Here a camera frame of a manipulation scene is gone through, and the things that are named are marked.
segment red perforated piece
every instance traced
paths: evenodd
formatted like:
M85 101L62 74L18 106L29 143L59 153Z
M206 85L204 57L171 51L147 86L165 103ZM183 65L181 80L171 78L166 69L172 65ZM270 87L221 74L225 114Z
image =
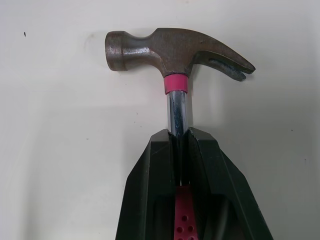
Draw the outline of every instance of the red perforated piece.
M198 240L190 186L178 186L175 193L174 240Z

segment hole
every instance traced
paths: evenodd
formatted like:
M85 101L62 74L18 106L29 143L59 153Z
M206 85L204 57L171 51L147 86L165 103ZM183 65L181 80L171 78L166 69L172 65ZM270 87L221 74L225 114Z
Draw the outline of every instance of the hole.
M182 233L182 232L184 231L184 229L179 226L179 227L176 229L176 231L177 231L178 233Z

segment hammer claw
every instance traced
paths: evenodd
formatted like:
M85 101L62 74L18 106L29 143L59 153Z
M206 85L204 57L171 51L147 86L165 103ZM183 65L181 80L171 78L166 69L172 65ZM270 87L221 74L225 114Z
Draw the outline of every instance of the hammer claw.
M242 82L246 79L246 75L244 75L240 70L235 68L232 65L225 64L222 61L216 60L216 59L210 59L208 61L208 64L206 64L208 67L211 67L213 69L216 69L225 75L229 76L230 78Z

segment hammer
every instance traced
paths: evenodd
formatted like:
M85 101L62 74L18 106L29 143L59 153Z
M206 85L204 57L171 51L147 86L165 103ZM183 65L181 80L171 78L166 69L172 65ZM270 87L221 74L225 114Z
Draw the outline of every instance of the hammer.
M180 28L158 28L146 37L111 31L105 38L105 56L113 71L149 64L164 78L168 130L178 139L187 131L186 94L194 64L201 64L236 81L246 79L255 67L222 42L203 33Z

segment red rubber ring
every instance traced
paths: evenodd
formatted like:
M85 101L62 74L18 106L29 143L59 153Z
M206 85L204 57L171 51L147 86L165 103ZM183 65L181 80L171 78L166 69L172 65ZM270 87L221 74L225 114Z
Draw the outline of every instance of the red rubber ring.
M164 92L184 91L188 93L188 77L184 74L172 74L164 78Z

